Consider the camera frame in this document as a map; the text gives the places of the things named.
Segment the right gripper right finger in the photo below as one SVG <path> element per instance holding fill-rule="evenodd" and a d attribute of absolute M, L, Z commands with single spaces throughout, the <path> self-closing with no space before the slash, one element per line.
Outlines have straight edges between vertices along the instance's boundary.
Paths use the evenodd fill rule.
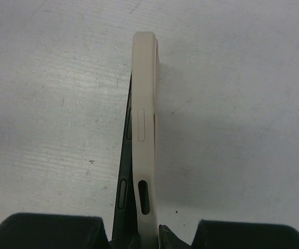
<path fill-rule="evenodd" d="M 189 245 L 166 225 L 159 226 L 160 248 L 299 248 L 299 232 L 286 225 L 201 220 Z"/>

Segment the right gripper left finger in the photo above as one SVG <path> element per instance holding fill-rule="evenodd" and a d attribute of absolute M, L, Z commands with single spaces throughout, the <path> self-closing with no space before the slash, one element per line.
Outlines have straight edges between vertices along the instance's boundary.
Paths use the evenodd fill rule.
<path fill-rule="evenodd" d="M 110 248 L 99 217 L 16 213 L 0 224 L 0 248 Z"/>

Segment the black smartphone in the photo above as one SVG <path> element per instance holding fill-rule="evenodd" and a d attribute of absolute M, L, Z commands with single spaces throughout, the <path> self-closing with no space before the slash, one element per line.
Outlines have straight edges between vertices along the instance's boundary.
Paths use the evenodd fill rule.
<path fill-rule="evenodd" d="M 131 88 L 128 91 L 114 208 L 112 248 L 140 248 L 132 174 Z"/>

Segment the beige phone case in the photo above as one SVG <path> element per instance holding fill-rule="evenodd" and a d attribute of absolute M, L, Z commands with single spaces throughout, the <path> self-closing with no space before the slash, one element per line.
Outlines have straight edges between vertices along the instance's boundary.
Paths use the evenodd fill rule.
<path fill-rule="evenodd" d="M 155 203 L 158 40 L 153 32 L 136 32 L 132 44 L 132 173 L 141 248 L 158 248 Z"/>

